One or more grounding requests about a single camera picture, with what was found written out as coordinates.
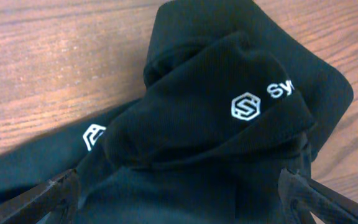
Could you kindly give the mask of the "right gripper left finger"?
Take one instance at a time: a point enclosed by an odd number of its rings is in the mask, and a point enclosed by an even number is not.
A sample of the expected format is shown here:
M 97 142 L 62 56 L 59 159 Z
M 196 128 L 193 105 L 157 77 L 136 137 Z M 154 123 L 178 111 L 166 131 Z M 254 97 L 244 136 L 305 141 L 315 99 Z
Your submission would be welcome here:
M 77 171 L 66 170 L 0 204 L 0 224 L 71 223 L 79 194 Z

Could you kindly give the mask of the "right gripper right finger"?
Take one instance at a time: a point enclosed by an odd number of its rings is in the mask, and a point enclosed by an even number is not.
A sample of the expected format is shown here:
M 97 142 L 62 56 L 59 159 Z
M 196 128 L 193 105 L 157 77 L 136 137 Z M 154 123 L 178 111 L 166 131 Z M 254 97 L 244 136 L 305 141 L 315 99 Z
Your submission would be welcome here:
M 278 194 L 289 224 L 358 224 L 357 202 L 298 172 L 281 170 Z

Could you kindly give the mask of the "black t-shirt with white logo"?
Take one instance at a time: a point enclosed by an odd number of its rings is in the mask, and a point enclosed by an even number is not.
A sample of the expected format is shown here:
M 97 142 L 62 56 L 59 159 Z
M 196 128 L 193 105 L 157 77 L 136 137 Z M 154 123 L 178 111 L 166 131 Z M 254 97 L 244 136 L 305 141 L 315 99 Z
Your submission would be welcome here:
M 0 157 L 0 223 L 285 223 L 282 169 L 311 174 L 354 93 L 253 1 L 157 11 L 145 95 Z

